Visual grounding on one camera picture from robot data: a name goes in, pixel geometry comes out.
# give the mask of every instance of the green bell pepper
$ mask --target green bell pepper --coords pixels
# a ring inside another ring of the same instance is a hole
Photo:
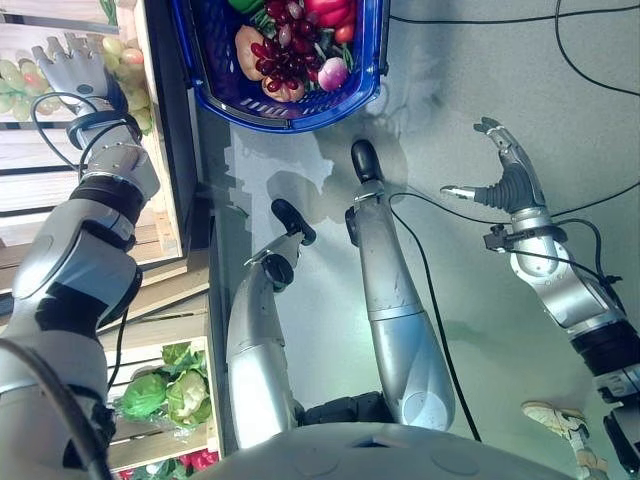
[[[263,4],[264,0],[229,0],[229,5],[244,14],[257,11]]]

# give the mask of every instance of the cabbage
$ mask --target cabbage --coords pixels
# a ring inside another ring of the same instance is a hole
[[[207,386],[195,370],[188,370],[167,389],[169,418],[182,426],[204,423],[211,413]]]
[[[127,417],[147,418],[158,410],[166,399],[167,381],[151,373],[136,378],[124,392],[119,404]]]
[[[189,353],[189,342],[162,347],[162,360],[167,365],[179,365]]]

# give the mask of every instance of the wire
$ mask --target wire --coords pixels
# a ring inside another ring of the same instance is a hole
[[[427,198],[427,197],[425,197],[423,195],[417,195],[415,193],[409,193],[409,192],[394,193],[393,195],[391,195],[389,197],[389,204],[391,204],[391,200],[393,200],[395,197],[415,197],[415,198],[419,198],[420,200],[423,200],[423,201],[433,205],[434,207],[438,207],[440,210],[444,210],[445,212],[450,213],[451,215],[455,215],[456,217],[463,218],[465,220],[469,220],[470,222],[483,223],[485,225],[507,225],[505,222],[493,222],[493,221],[490,221],[490,220],[480,220],[478,218],[468,217],[468,216],[463,215],[461,213],[454,212],[453,210],[450,210],[447,207],[445,207],[443,205],[440,205],[438,202],[434,202],[430,198]]]
[[[589,203],[585,203],[584,205],[580,205],[579,207],[573,207],[573,208],[569,208],[567,210],[562,210],[558,213],[553,213],[551,214],[551,217],[559,217],[561,215],[567,215],[569,213],[574,213],[574,212],[578,212],[580,210],[584,210],[586,208],[589,207],[593,207],[595,205],[600,205],[601,203],[605,203],[608,202],[609,200],[613,200],[614,198],[617,198],[621,195],[624,195],[627,192],[630,192],[631,190],[633,190],[634,188],[637,188],[638,186],[640,186],[640,182],[636,182],[633,185],[629,185],[628,187],[624,188],[623,190],[620,190],[619,192],[613,193],[611,195],[608,195],[604,198],[601,198],[599,200],[594,200],[592,202]],[[434,207],[438,207],[441,210],[444,210],[447,213],[450,213],[452,215],[455,215],[456,217],[462,218],[464,220],[469,220],[470,222],[475,222],[475,223],[482,223],[485,225],[508,225],[508,223],[506,222],[492,222],[490,220],[482,220],[479,218],[473,218],[473,217],[469,217],[467,215],[463,215],[461,213],[455,212],[453,210],[450,210],[449,208],[439,204],[438,202],[435,202],[433,200],[431,200],[430,198],[424,196],[424,195],[419,195],[419,194],[415,194],[415,193],[409,193],[409,192],[398,192],[398,193],[394,193],[393,195],[391,195],[389,197],[389,201],[391,201],[393,198],[395,197],[415,197],[415,198],[419,198],[420,200],[423,200],[427,203],[429,203],[430,205],[433,205]]]
[[[120,362],[122,361],[122,337],[124,336],[124,327],[127,325],[128,313],[129,313],[129,309],[127,308],[122,313],[122,320],[120,320],[120,328],[118,329],[118,339],[116,340],[116,364],[113,367],[113,372],[111,372],[109,383],[107,383],[107,391],[111,390],[111,387],[113,387],[113,384],[116,381],[116,377],[118,376],[118,371],[120,370]]]
[[[111,480],[105,449],[73,394],[62,384],[51,366],[35,350],[5,338],[0,338],[0,350],[17,358],[36,378],[54,410],[69,429],[73,445],[90,476],[96,480]]]
[[[557,222],[556,225],[566,225],[570,223],[578,223],[581,225],[585,225],[586,227],[589,227],[589,229],[591,229],[591,231],[593,232],[593,236],[595,237],[595,240],[596,240],[596,252],[595,252],[594,263],[596,266],[596,272],[598,273],[598,276],[600,279],[600,285],[602,285],[602,287],[606,290],[607,294],[612,298],[612,300],[616,303],[616,305],[618,305],[620,310],[622,310],[622,312],[626,315],[627,311],[624,308],[624,304],[622,303],[622,300],[620,299],[620,297],[618,296],[614,288],[611,286],[613,283],[622,279],[616,276],[605,275],[604,270],[602,269],[602,235],[600,234],[600,230],[593,223],[591,223],[588,220],[584,220],[582,218],[568,218],[566,220]]]
[[[402,218],[395,212],[393,206],[391,205],[391,198],[394,195],[389,197],[389,208],[391,209],[391,213],[393,216],[402,224],[404,228],[411,234],[413,239],[416,241],[418,245],[418,249],[420,250],[420,256],[422,257],[422,263],[424,264],[424,271],[427,275],[427,284],[429,285],[429,294],[431,296],[431,304],[433,305],[433,311],[436,316],[436,323],[438,325],[438,331],[440,332],[440,340],[442,341],[442,350],[444,352],[444,358],[447,362],[447,366],[449,367],[449,373],[451,374],[451,380],[453,381],[453,386],[456,390],[456,394],[458,395],[458,399],[460,400],[460,405],[462,406],[462,411],[464,412],[464,416],[467,419],[467,423],[469,424],[469,428],[471,429],[471,433],[473,434],[473,438],[482,442],[482,438],[480,437],[480,433],[478,432],[478,428],[473,420],[473,416],[471,415],[471,411],[469,410],[469,406],[467,405],[467,400],[465,399],[464,393],[462,392],[462,387],[460,386],[460,381],[458,380],[458,375],[456,373],[456,369],[453,365],[453,360],[451,359],[451,352],[449,351],[449,343],[447,342],[447,335],[444,330],[444,324],[442,323],[442,317],[440,316],[440,308],[438,307],[438,301],[436,299],[435,289],[433,287],[433,281],[431,279],[431,270],[429,269],[429,262],[427,262],[427,256],[424,253],[424,249],[422,248],[422,244],[420,240],[418,240],[418,236],[415,234],[413,230],[407,225]]]
[[[560,5],[561,4],[562,4],[562,0],[557,0],[557,2],[556,2],[556,14],[554,16],[554,27],[555,27],[555,32],[556,32],[556,43],[558,44],[558,48],[560,49],[560,53],[562,54],[562,58],[564,58],[564,60],[569,64],[569,66],[573,69],[573,71],[576,72],[578,75],[580,75],[582,78],[584,78],[586,81],[591,82],[594,85],[597,85],[598,87],[606,88],[607,90],[613,90],[615,92],[626,93],[628,95],[633,95],[635,97],[640,97],[640,92],[634,92],[633,90],[626,90],[624,88],[618,88],[618,87],[614,87],[612,85],[608,85],[606,83],[599,82],[599,81],[594,80],[593,78],[589,77],[586,73],[584,73],[582,70],[580,70],[578,67],[576,67],[576,65],[569,58],[569,55],[567,55],[567,52],[565,51],[564,46],[562,45],[562,40],[560,40]]]
[[[121,127],[123,125],[126,125],[126,121],[121,120],[118,123],[114,123],[111,124],[107,127],[104,127],[102,130],[100,130],[100,132],[91,139],[91,141],[87,144],[87,146],[85,147],[85,149],[82,151],[82,155],[80,156],[80,162],[78,163],[78,183],[80,183],[80,181],[82,180],[82,169],[84,168],[84,164],[87,161],[87,156],[89,155],[89,153],[91,152],[91,149],[93,148],[93,146],[96,144],[96,142],[98,140],[100,140],[103,135],[105,135],[107,132],[113,130],[116,127]]]
[[[633,190],[634,188],[637,188],[638,186],[640,186],[640,182],[636,182],[633,185],[629,185],[624,190],[620,190],[619,192],[611,194],[611,195],[609,195],[607,197],[601,198],[600,200],[595,200],[593,202],[586,203],[586,204],[584,204],[584,205],[582,205],[580,207],[575,207],[575,208],[569,208],[567,210],[562,210],[561,212],[554,213],[551,216],[552,217],[559,217],[560,215],[566,215],[568,213],[573,213],[573,212],[577,212],[579,210],[584,210],[585,208],[593,207],[595,205],[600,205],[601,203],[608,202],[609,200],[613,200],[614,198],[619,197],[620,195],[624,195],[625,193]]]
[[[49,93],[45,93],[44,95],[40,95],[38,98],[36,98],[33,101],[33,103],[31,104],[31,118],[33,118],[33,123],[36,126],[36,130],[38,130],[38,133],[42,137],[42,140],[44,140],[44,143],[47,144],[47,146],[51,149],[51,151],[53,151],[53,153],[55,153],[60,158],[60,160],[62,160],[69,167],[71,167],[71,169],[80,170],[79,167],[76,167],[71,162],[71,160],[69,160],[67,157],[65,157],[64,154],[60,150],[58,150],[56,148],[56,146],[51,142],[51,140],[49,140],[49,137],[47,136],[47,134],[44,133],[44,129],[42,128],[42,124],[38,120],[38,111],[36,110],[38,108],[38,105],[40,105],[40,103],[43,102],[44,100],[46,100],[47,98],[51,98],[51,97],[71,97],[71,98],[75,98],[76,100],[84,102],[85,105],[90,106],[93,109],[94,112],[97,112],[98,109],[95,107],[95,105],[93,103],[91,103],[86,98],[81,97],[80,95],[76,95],[75,93],[69,93],[69,92],[49,92]]]
[[[626,12],[629,10],[636,10],[640,8],[640,4],[632,5],[629,7],[620,8],[601,8],[596,10],[578,10],[575,12],[561,13],[559,18],[574,17],[578,15],[592,15],[599,13],[614,13],[614,12]],[[413,25],[506,25],[512,23],[529,23],[540,22],[545,20],[553,20],[555,15],[543,15],[540,17],[525,17],[525,18],[513,18],[506,20],[413,20],[410,18],[398,17],[396,15],[390,15],[389,18],[397,22],[410,23]]]

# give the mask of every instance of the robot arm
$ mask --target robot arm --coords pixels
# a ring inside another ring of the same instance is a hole
[[[569,263],[573,257],[563,245],[566,234],[553,224],[531,162],[515,138],[486,117],[474,128],[498,147],[502,179],[486,188],[446,186],[441,191],[511,215],[512,233],[496,225],[484,237],[485,244],[490,250],[512,252],[514,273],[535,290],[546,313],[567,332],[604,401],[622,404],[605,417],[604,424],[622,466],[637,472],[640,338],[612,298],[615,293],[610,293],[607,279],[587,276]]]
[[[103,406],[106,361],[96,328],[118,318],[138,291],[142,273],[126,251],[159,183],[101,54],[72,35],[67,40],[69,54],[51,38],[53,61],[41,48],[34,56],[56,91],[85,98],[62,97],[78,115],[68,129],[71,142],[93,146],[81,183],[47,218],[16,274],[14,312],[2,337],[51,366],[108,445],[114,426]],[[0,364],[3,473],[86,478],[69,432],[32,376],[5,352]]]

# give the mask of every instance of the person's leg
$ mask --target person's leg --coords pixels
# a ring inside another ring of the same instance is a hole
[[[588,447],[589,429],[580,410],[556,409],[544,402],[525,402],[522,412],[569,442],[578,463],[578,479],[608,480],[607,461]]]

